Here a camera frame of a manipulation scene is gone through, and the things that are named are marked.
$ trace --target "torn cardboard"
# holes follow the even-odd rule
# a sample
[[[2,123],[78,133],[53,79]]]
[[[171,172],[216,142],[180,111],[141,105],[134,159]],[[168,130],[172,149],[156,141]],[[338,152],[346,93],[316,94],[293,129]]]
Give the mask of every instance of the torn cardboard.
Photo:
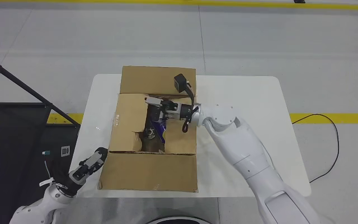
[[[112,127],[109,155],[100,177],[101,189],[197,192],[196,126],[182,132],[183,120],[168,120],[165,153],[142,152],[148,104],[145,97],[170,97],[190,104],[178,93],[174,76],[182,73],[196,92],[195,69],[125,66]]]

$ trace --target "item inside box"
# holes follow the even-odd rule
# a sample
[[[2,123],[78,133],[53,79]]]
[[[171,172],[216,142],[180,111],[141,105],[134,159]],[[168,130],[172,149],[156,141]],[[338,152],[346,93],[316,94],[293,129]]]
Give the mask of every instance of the item inside box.
[[[153,96],[163,100],[187,101],[184,98],[176,99],[173,96]],[[161,109],[154,105],[148,105],[144,131],[138,133],[142,141],[141,152],[165,153],[167,120],[158,121]]]
[[[155,106],[148,106],[144,131],[139,133],[139,138],[142,141],[142,149],[140,151],[142,152],[165,152],[165,131],[167,125],[165,120],[161,122],[153,121],[151,117],[155,111]]]

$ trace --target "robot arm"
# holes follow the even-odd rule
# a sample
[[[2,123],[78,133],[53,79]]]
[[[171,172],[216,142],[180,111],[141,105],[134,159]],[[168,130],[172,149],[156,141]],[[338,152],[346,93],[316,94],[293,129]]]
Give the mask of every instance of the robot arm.
[[[180,119],[185,118],[184,125],[194,122],[206,128],[225,159],[250,186],[264,223],[321,223],[306,199],[285,184],[270,166],[262,142],[232,106],[225,108],[216,104],[204,110],[200,104],[194,105],[193,94],[189,94],[191,86],[182,74],[175,77],[175,88],[178,92],[186,91],[192,98],[192,105],[181,105],[182,108],[190,106],[190,111]],[[172,117],[169,111],[167,118]]]
[[[90,158],[80,162],[78,168],[67,176],[55,178],[55,182],[46,188],[42,199],[16,210],[10,224],[55,223],[57,211],[67,207],[86,179],[102,167],[107,158],[107,151],[106,148],[98,148]]]

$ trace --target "box flap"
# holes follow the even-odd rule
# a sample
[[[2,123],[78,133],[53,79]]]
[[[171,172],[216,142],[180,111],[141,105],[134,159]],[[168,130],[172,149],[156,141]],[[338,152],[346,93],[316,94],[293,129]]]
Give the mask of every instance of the box flap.
[[[111,134],[110,151],[140,151],[137,132],[145,126],[148,104],[145,94],[120,94]]]
[[[196,71],[193,68],[123,66],[121,94],[187,95],[174,87],[174,76],[182,73],[196,94]]]
[[[100,185],[106,190],[197,192],[196,155],[109,153]]]

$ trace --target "floor tile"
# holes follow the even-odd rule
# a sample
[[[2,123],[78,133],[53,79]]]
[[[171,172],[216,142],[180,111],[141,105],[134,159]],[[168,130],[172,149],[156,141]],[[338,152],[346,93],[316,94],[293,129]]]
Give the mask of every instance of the floor tile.
[[[291,113],[354,113],[357,15],[200,7],[206,74],[275,76]]]
[[[30,12],[31,10],[0,8],[0,64]]]

